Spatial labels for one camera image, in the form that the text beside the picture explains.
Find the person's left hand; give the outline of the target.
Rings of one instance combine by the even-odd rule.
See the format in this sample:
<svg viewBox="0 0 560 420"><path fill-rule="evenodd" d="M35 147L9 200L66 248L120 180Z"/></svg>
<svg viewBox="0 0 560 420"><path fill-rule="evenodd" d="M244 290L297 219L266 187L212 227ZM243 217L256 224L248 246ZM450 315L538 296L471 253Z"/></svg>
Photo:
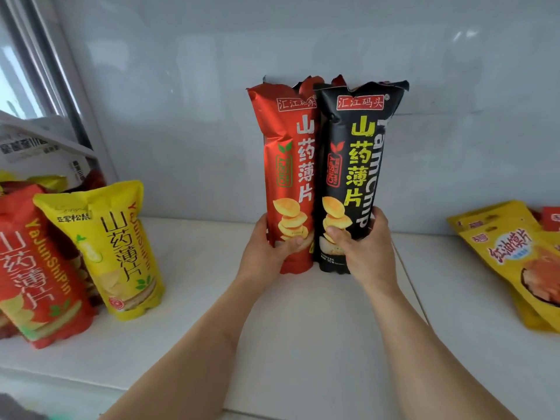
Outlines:
<svg viewBox="0 0 560 420"><path fill-rule="evenodd" d="M280 276L285 261L280 258L280 246L270 245L267 231L267 215L263 214L255 224L234 280L258 295Z"/></svg>

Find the person's right hand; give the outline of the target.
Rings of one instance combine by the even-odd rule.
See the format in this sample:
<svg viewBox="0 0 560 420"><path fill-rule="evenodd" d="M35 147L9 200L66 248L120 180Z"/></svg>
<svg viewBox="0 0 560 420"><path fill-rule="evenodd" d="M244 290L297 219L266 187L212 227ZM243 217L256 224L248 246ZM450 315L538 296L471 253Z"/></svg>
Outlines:
<svg viewBox="0 0 560 420"><path fill-rule="evenodd" d="M373 214L368 235L353 239L353 253L346 255L347 267L370 298L402 297L388 219L378 206Z"/></svg>

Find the tall black chip bag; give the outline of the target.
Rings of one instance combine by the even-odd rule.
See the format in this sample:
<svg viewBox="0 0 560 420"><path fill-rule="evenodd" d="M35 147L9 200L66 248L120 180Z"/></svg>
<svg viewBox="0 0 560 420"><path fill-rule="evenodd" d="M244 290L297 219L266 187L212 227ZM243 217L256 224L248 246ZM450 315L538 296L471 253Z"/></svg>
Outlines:
<svg viewBox="0 0 560 420"><path fill-rule="evenodd" d="M346 256L326 254L328 226L361 240L369 231L379 180L386 127L409 82L368 82L349 91L314 84L321 125L316 200L314 259L327 273L349 274Z"/></svg>

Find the tall red chip bag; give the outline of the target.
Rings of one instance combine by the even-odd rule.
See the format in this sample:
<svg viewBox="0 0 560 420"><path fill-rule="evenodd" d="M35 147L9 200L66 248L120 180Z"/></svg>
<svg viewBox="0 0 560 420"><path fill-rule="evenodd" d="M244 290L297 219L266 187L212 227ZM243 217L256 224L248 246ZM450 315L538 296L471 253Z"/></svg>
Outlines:
<svg viewBox="0 0 560 420"><path fill-rule="evenodd" d="M290 87L263 82L247 89L263 135L268 240L279 247L301 237L305 244L287 257L282 274L301 274L314 263L313 208L318 160L320 112L309 76Z"/></svg>

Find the person's right forearm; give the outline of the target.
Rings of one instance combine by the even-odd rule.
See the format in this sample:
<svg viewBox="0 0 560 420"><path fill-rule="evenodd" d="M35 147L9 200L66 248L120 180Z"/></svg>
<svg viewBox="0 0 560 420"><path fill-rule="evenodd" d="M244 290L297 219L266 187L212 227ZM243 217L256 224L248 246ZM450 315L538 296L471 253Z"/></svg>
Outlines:
<svg viewBox="0 0 560 420"><path fill-rule="evenodd" d="M354 276L372 304L405 420L518 420L422 319L396 275Z"/></svg>

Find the person's left forearm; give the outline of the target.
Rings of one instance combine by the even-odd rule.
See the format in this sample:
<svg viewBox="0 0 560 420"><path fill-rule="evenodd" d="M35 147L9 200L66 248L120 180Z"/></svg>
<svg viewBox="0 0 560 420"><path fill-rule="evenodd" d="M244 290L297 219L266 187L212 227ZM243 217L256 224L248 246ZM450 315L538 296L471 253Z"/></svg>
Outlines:
<svg viewBox="0 0 560 420"><path fill-rule="evenodd" d="M227 290L99 420L217 420L244 324L279 274L238 273Z"/></svg>

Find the yellow snack pouch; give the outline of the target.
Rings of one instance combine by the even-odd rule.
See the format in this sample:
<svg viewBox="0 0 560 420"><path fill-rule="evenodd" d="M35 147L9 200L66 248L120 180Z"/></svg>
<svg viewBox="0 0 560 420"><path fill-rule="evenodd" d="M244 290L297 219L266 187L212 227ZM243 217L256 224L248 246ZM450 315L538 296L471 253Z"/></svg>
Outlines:
<svg viewBox="0 0 560 420"><path fill-rule="evenodd" d="M560 334L560 251L533 220L499 217L459 236L508 282L526 328Z"/></svg>
<svg viewBox="0 0 560 420"><path fill-rule="evenodd" d="M448 217L446 220L456 233L460 233L487 225L502 218L520 219L525 225L536 230L542 230L542 226L533 215L533 212L521 200L510 200L474 211L467 211Z"/></svg>

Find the wide yellow chip bag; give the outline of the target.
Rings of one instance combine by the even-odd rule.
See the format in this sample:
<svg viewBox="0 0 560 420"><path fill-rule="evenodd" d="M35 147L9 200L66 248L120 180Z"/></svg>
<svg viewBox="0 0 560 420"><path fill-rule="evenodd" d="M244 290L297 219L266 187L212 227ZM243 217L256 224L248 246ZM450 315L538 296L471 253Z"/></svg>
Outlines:
<svg viewBox="0 0 560 420"><path fill-rule="evenodd" d="M139 214L141 181L71 193L37 194L33 203L72 240L109 312L134 320L158 307L165 287Z"/></svg>

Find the dark red snack bag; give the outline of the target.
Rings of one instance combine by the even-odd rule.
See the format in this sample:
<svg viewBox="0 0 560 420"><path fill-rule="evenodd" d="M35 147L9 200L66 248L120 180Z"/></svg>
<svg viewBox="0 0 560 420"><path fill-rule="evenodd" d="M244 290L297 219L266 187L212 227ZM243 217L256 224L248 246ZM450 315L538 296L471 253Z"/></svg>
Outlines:
<svg viewBox="0 0 560 420"><path fill-rule="evenodd" d="M100 169L91 170L75 191L91 191L104 188L107 185L105 177Z"/></svg>

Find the small red packet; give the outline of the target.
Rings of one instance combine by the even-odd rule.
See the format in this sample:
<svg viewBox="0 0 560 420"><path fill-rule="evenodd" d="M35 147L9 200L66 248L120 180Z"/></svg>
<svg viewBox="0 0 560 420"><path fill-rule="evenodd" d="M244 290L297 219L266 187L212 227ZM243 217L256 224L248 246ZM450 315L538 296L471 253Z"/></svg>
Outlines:
<svg viewBox="0 0 560 420"><path fill-rule="evenodd" d="M546 232L560 232L560 206L544 206L540 223Z"/></svg>

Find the crumpled yellow snack bag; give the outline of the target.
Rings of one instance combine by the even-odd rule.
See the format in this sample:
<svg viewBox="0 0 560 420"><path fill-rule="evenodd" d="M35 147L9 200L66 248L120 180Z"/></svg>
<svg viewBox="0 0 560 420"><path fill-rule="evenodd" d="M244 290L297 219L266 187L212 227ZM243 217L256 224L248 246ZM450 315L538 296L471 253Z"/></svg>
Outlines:
<svg viewBox="0 0 560 420"><path fill-rule="evenodd" d="M30 185L39 185L47 192L63 192L68 189L66 176L47 175L32 176L24 180L17 179L8 171L0 169L0 197L24 189Z"/></svg>

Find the wide red chip bag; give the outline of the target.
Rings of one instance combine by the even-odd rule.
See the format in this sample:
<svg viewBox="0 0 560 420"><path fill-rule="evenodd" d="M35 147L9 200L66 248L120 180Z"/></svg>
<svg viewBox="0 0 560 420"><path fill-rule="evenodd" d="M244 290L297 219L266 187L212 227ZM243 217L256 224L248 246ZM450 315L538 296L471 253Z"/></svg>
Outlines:
<svg viewBox="0 0 560 420"><path fill-rule="evenodd" d="M0 311L36 349L87 331L97 314L33 202L44 194L32 183L0 197Z"/></svg>

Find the white printed cardboard box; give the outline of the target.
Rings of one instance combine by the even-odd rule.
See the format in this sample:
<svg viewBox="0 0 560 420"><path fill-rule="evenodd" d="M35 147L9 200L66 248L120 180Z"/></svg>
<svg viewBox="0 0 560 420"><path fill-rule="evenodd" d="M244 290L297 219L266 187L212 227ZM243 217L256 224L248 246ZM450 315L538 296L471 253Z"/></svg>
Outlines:
<svg viewBox="0 0 560 420"><path fill-rule="evenodd" d="M94 151L68 139L69 126L59 116L20 119L0 110L0 169L17 179L66 176L68 189L79 186L93 169Z"/></svg>

